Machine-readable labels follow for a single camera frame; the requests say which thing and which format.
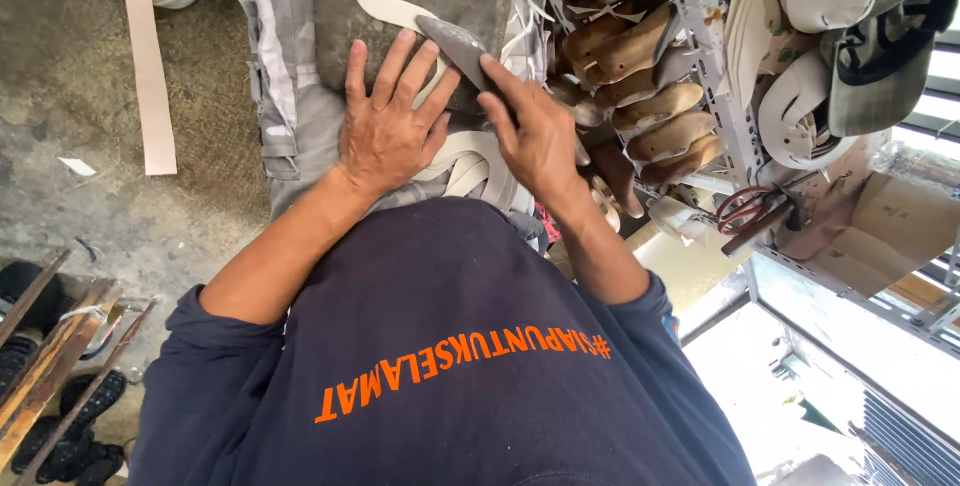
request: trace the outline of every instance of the left hand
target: left hand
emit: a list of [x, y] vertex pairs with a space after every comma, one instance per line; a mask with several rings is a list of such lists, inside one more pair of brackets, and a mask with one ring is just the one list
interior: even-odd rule
[[393, 41], [367, 97], [367, 46], [353, 41], [346, 65], [346, 116], [340, 133], [340, 163], [361, 192], [381, 197], [430, 165], [447, 140], [450, 113], [444, 113], [460, 72], [449, 68], [419, 109], [412, 105], [440, 48], [420, 46], [406, 70], [403, 63], [417, 35], [403, 28]]

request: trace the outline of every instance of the right hand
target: right hand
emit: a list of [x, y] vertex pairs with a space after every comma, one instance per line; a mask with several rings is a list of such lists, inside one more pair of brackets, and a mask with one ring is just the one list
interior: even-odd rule
[[520, 122], [514, 124], [496, 95], [484, 92], [477, 98], [496, 126], [500, 152], [513, 176], [551, 212], [589, 194], [574, 163], [577, 131], [570, 113], [536, 81], [520, 80], [489, 54], [480, 58], [480, 65], [510, 100]]

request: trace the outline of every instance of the finger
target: finger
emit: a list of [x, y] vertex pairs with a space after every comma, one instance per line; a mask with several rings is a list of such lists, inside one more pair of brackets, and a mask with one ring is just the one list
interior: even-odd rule
[[496, 58], [487, 53], [480, 57], [480, 66], [486, 75], [493, 79], [496, 86], [500, 87], [514, 109], [522, 111], [531, 107], [533, 101], [530, 98], [530, 91], [520, 77], [512, 74]]
[[433, 87], [433, 92], [426, 97], [423, 104], [416, 110], [416, 115], [420, 118], [421, 124], [433, 124], [440, 113], [447, 108], [450, 97], [453, 96], [453, 91], [460, 84], [460, 77], [460, 70], [453, 66], [446, 69], [443, 76], [439, 78], [437, 86]]
[[430, 133], [427, 134], [426, 140], [423, 141], [423, 160], [420, 161], [420, 164], [424, 169], [429, 167], [433, 162], [433, 158], [437, 157], [437, 152], [444, 147], [444, 143], [447, 142], [447, 126], [450, 124], [450, 113], [443, 113], [439, 115], [439, 118], [436, 122], [433, 123], [433, 127], [430, 128]]
[[346, 104], [363, 101], [367, 98], [367, 87], [363, 82], [363, 72], [367, 67], [367, 44], [353, 40], [350, 56], [346, 60]]
[[424, 86], [426, 75], [430, 73], [430, 67], [437, 62], [437, 56], [440, 56], [440, 47], [431, 40], [427, 40], [420, 46], [414, 55], [414, 59], [407, 65], [400, 77], [400, 83], [396, 85], [396, 91], [393, 93], [393, 103], [403, 110], [408, 110], [417, 97], [417, 92]]
[[385, 109], [394, 98], [394, 88], [397, 86], [397, 79], [401, 78], [403, 63], [407, 61], [416, 40], [417, 34], [410, 28], [403, 28], [393, 40], [393, 45], [380, 66], [380, 72], [376, 75], [376, 83], [373, 84], [370, 99], [374, 109]]
[[496, 137], [500, 140], [500, 150], [512, 154], [517, 151], [517, 126], [510, 120], [507, 104], [490, 92], [484, 92], [477, 97], [480, 106], [486, 110], [486, 115], [496, 128]]

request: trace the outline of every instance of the sweatshirt sleeve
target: sweatshirt sleeve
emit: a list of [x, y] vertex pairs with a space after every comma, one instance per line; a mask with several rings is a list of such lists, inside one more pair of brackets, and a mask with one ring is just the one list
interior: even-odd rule
[[204, 453], [229, 454], [242, 439], [280, 360], [285, 319], [259, 325], [210, 315], [202, 289], [179, 300], [170, 337], [144, 375], [132, 485], [187, 484], [214, 472], [217, 462]]

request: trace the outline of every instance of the beige leather strip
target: beige leather strip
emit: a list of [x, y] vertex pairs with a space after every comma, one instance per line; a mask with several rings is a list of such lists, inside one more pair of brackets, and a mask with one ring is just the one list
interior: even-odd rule
[[157, 38], [153, 0], [126, 0], [129, 40], [133, 49], [136, 99], [148, 175], [176, 174], [177, 149], [170, 122], [170, 100], [163, 75], [161, 42]]

